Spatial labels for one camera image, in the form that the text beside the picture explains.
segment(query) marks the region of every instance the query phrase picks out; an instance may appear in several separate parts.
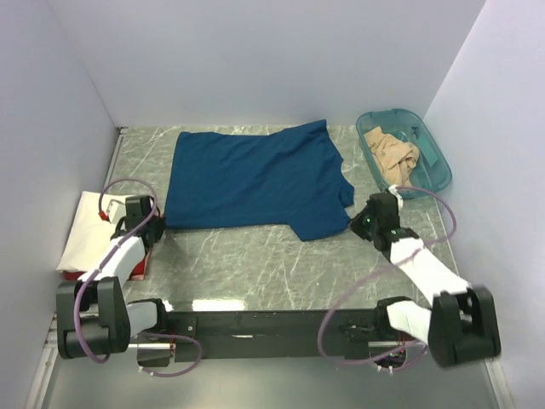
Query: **marble surface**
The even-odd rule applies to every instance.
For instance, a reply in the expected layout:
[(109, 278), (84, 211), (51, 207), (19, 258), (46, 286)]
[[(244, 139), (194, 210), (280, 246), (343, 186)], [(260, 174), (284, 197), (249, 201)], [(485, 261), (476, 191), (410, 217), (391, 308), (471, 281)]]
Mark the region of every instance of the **marble surface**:
[[(282, 126), (210, 126), (129, 128), (123, 130), (112, 180), (123, 176), (145, 179), (156, 189), (159, 205), (169, 187), (175, 143), (181, 131), (210, 131), (229, 135), (269, 135)], [(354, 126), (330, 126), (331, 140), (344, 158), (342, 173), (355, 187), (360, 211), (371, 193), (378, 192), (359, 147)], [(144, 187), (119, 183), (111, 193), (141, 194)], [(445, 234), (434, 199), (406, 201), (402, 225), (425, 239)], [(455, 264), (448, 244), (435, 245), (435, 254), (448, 268)], [(153, 249), (146, 279), (126, 283), (128, 301), (148, 297), (168, 300), (176, 310), (192, 309), (309, 309), (327, 308), (354, 281), (386, 266), (372, 244), (346, 231), (302, 243), (288, 226), (167, 231)], [(374, 308), (385, 297), (408, 296), (426, 305), (423, 295), (399, 270), (389, 269), (358, 290), (346, 308)]]

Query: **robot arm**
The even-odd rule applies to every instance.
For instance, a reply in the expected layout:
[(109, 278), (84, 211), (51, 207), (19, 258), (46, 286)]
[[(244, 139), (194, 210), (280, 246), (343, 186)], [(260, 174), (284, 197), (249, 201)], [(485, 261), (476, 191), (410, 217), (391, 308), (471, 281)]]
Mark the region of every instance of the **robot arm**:
[(350, 224), (407, 274), (432, 306), (420, 307), (407, 297), (381, 300), (388, 324), (427, 343), (442, 367), (498, 356), (501, 344), (491, 293), (472, 287), (437, 259), (414, 231), (401, 228), (399, 204), (390, 192), (373, 194)]
[[(98, 308), (98, 314), (81, 316), (80, 322), (85, 340), (96, 354), (123, 352), (131, 337), (146, 330), (161, 331), (166, 321), (166, 311), (161, 300), (141, 300), (125, 304), (121, 288), (135, 266), (145, 257), (152, 246), (161, 239), (164, 220), (154, 216), (146, 227), (121, 245), (121, 238), (134, 226), (150, 214), (150, 196), (135, 196), (126, 199), (127, 216), (118, 224), (108, 254), (113, 247), (118, 250), (108, 264), (95, 277), (83, 295), (80, 311), (89, 311), (92, 306)], [(90, 269), (77, 282), (62, 283), (57, 291), (57, 335), (60, 356), (65, 359), (85, 356), (76, 337), (72, 311), (74, 299), (82, 283), (96, 268)]]
[[(154, 216), (136, 236), (119, 245), (120, 236), (152, 212), (150, 197), (127, 198), (126, 209), (126, 230), (112, 236), (108, 252), (119, 248), (84, 292), (80, 307), (83, 312), (94, 305), (98, 308), (93, 315), (80, 316), (83, 337), (94, 354), (123, 352), (130, 338), (144, 330), (180, 335), (186, 331), (186, 336), (208, 347), (207, 358), (318, 354), (315, 333), (325, 311), (167, 313), (160, 299), (126, 304), (123, 284), (164, 231), (164, 219)], [(328, 348), (348, 359), (365, 358), (371, 343), (395, 340), (402, 331), (427, 343), (442, 367), (498, 356), (501, 345), (490, 292), (451, 272), (415, 232), (399, 223), (398, 199), (384, 192), (370, 196), (350, 228), (404, 271), (431, 309), (408, 297), (394, 297), (380, 300), (375, 309), (343, 310), (331, 322)], [(73, 311), (82, 280), (89, 275), (62, 283), (57, 291), (58, 347), (65, 359), (86, 355), (76, 336)], [(183, 360), (187, 344), (176, 345), (175, 358)]]

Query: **white cloth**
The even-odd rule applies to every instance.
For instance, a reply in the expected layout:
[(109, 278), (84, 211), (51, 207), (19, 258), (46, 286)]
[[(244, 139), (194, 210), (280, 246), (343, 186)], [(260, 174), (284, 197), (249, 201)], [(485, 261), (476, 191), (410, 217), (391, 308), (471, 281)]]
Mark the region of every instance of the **white cloth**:
[(99, 217), (99, 197), (99, 193), (82, 193), (64, 253), (57, 266), (58, 271), (89, 271), (108, 249), (116, 223), (125, 216), (126, 196), (104, 195), (102, 209), (109, 210), (107, 213), (111, 222)]

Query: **white wall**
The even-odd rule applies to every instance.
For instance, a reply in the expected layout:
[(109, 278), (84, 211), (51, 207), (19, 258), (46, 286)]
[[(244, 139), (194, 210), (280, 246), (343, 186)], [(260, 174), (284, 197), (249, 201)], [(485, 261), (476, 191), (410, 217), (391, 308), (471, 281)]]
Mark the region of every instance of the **white wall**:
[(55, 311), (54, 272), (115, 128), (44, 0), (0, 1), (0, 407), (22, 407)]
[(542, 0), (488, 0), (425, 120), (453, 171), (463, 276), (496, 298), (518, 408), (543, 407), (545, 29)]
[(49, 0), (116, 125), (424, 114), (485, 0)]

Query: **purple cable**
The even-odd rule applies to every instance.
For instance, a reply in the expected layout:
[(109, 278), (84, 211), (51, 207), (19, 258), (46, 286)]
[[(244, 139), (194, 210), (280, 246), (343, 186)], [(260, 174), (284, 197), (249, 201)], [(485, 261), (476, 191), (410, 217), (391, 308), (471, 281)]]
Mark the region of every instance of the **purple cable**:
[[(76, 328), (77, 340), (79, 341), (79, 344), (81, 345), (82, 350), (84, 351), (84, 353), (91, 360), (96, 362), (97, 364), (104, 364), (108, 360), (110, 355), (107, 355), (104, 358), (99, 358), (91, 350), (91, 348), (87, 344), (87, 341), (85, 341), (85, 338), (83, 337), (82, 324), (81, 324), (81, 320), (80, 320), (80, 317), (79, 317), (79, 309), (80, 309), (80, 306), (81, 306), (81, 303), (82, 303), (83, 294), (84, 294), (85, 290), (87, 289), (87, 287), (89, 286), (89, 283), (91, 283), (96, 278), (96, 276), (100, 273), (100, 271), (102, 271), (102, 269), (108, 264), (108, 262), (112, 259), (113, 255), (116, 254), (116, 251), (118, 251), (118, 249), (121, 247), (121, 245), (124, 242), (126, 242), (128, 239), (130, 239), (131, 237), (135, 236), (135, 234), (137, 234), (152, 219), (152, 217), (155, 215), (155, 212), (157, 210), (157, 203), (158, 203), (157, 194), (155, 193), (155, 190), (153, 189), (152, 185), (150, 185), (146, 181), (142, 181), (141, 179), (136, 179), (136, 178), (133, 178), (133, 177), (125, 177), (125, 178), (122, 178), (122, 179), (117, 179), (116, 181), (112, 181), (106, 187), (104, 187), (104, 189), (100, 193), (100, 197), (99, 197), (99, 212), (102, 212), (102, 198), (104, 197), (104, 193), (107, 192), (107, 190), (110, 187), (112, 187), (113, 185), (115, 185), (116, 183), (119, 183), (121, 181), (134, 181), (136, 183), (140, 183), (140, 184), (144, 185), (145, 187), (147, 187), (150, 190), (150, 193), (152, 194), (153, 204), (152, 204), (152, 211), (150, 212), (150, 214), (147, 215), (146, 218), (140, 224), (138, 224), (135, 228), (130, 230), (127, 234), (125, 234), (119, 240), (119, 242), (108, 252), (106, 257), (104, 257), (104, 259), (100, 262), (99, 267), (83, 282), (82, 286), (79, 288), (79, 291), (77, 292), (76, 301), (74, 303), (74, 314), (73, 314), (73, 316), (74, 316), (74, 326)], [(177, 335), (177, 336), (168, 335), (168, 336), (165, 336), (163, 334), (149, 334), (149, 333), (147, 335), (150, 335), (150, 336), (153, 335), (154, 337), (179, 338), (179, 339), (189, 340), (192, 343), (194, 343), (195, 345), (197, 345), (199, 355), (198, 355), (197, 359), (195, 360), (195, 362), (192, 365), (190, 365), (186, 370), (184, 370), (182, 372), (177, 372), (177, 374), (165, 374), (165, 375), (168, 375), (168, 376), (164, 376), (164, 377), (172, 377), (172, 376), (176, 376), (176, 375), (181, 375), (182, 373), (189, 372), (191, 369), (193, 369), (197, 365), (197, 363), (200, 361), (200, 359), (202, 357), (203, 347), (195, 339), (192, 339), (190, 337), (183, 337), (182, 335)]]
[(191, 337), (186, 337), (184, 335), (171, 335), (171, 334), (155, 334), (155, 333), (152, 333), (152, 332), (141, 332), (141, 335), (145, 336), (145, 337), (156, 337), (156, 338), (168, 338), (168, 339), (180, 339), (181, 341), (189, 341), (191, 343), (194, 343), (195, 346), (197, 347), (197, 350), (198, 350), (198, 355), (197, 355), (197, 358), (195, 359), (195, 361), (190, 365), (188, 366), (186, 369), (183, 369), (181, 371), (178, 371), (178, 372), (173, 372), (173, 373), (161, 373), (161, 372), (154, 372), (154, 371), (151, 371), (147, 368), (142, 368), (142, 371), (144, 371), (145, 373), (149, 373), (150, 375), (154, 376), (154, 377), (179, 377), (180, 375), (183, 375), (184, 373), (188, 373), (191, 369), (193, 369), (195, 366), (198, 365), (198, 363), (200, 362), (200, 360), (203, 358), (203, 346), (200, 344), (199, 341), (197, 341), (196, 339), (193, 339)]
[[(398, 190), (414, 190), (414, 191), (418, 191), (418, 192), (424, 192), (424, 193), (436, 198), (446, 208), (446, 210), (449, 212), (450, 218), (452, 220), (452, 229), (444, 237), (437, 238), (437, 239), (434, 239), (434, 240), (424, 241), (425, 245), (434, 245), (434, 244), (437, 244), (437, 243), (442, 243), (442, 242), (447, 241), (448, 239), (450, 239), (452, 237), (452, 235), (455, 233), (455, 231), (457, 229), (458, 224), (456, 222), (456, 217), (454, 215), (454, 211), (452, 211), (450, 206), (444, 200), (442, 200), (442, 198), (440, 198), (434, 192), (430, 192), (430, 191), (428, 191), (426, 189), (423, 189), (421, 187), (400, 186), (400, 187), (397, 187), (397, 189)], [(325, 329), (327, 328), (327, 325), (330, 323), (331, 317), (333, 316), (335, 311), (349, 297), (351, 297), (354, 294), (354, 292), (356, 292), (358, 290), (359, 287), (361, 287), (362, 285), (364, 285), (368, 281), (370, 281), (372, 279), (375, 279), (376, 277), (378, 277), (379, 275), (381, 275), (385, 271), (395, 271), (394, 267), (400, 266), (400, 265), (412, 260), (421, 250), (423, 250), (423, 249), (417, 249), (414, 253), (412, 253), (410, 256), (404, 258), (400, 262), (397, 262), (395, 264), (388, 264), (387, 266), (380, 267), (374, 273), (371, 273), (371, 274), (359, 279), (358, 281), (356, 281), (354, 283), (354, 285), (352, 287), (348, 288), (348, 290), (346, 290), (344, 292), (344, 294), (342, 294), (337, 299), (337, 301), (335, 301), (335, 303), (333, 304), (333, 307), (331, 307), (329, 309), (329, 311), (325, 314), (325, 317), (322, 320), (322, 323), (320, 324), (320, 327), (318, 329), (318, 351), (319, 351), (320, 355), (322, 355), (325, 359), (327, 359), (327, 360), (329, 360), (329, 361), (331, 361), (331, 362), (333, 362), (333, 363), (335, 363), (337, 365), (363, 365), (363, 364), (369, 364), (371, 362), (375, 362), (376, 360), (381, 360), (382, 358), (386, 358), (390, 354), (398, 352), (398, 351), (400, 351), (401, 349), (403, 349), (403, 348), (405, 348), (407, 346), (413, 346), (413, 345), (417, 344), (417, 342), (410, 342), (410, 343), (407, 343), (406, 345), (401, 345), (401, 346), (399, 346), (397, 348), (394, 348), (394, 349), (392, 349), (390, 351), (379, 354), (377, 356), (372, 356), (370, 358), (366, 358), (364, 360), (340, 360), (338, 358), (334, 358), (334, 357), (329, 356), (329, 355), (326, 354), (326, 352), (324, 350), (323, 340), (324, 340)], [(417, 355), (417, 357), (413, 361), (411, 361), (407, 365), (403, 365), (400, 368), (397, 368), (397, 370), (401, 370), (401, 369), (404, 369), (406, 367), (412, 366), (414, 363), (416, 363), (426, 353), (426, 351), (427, 351), (427, 347), (422, 349), (421, 353), (419, 355)]]

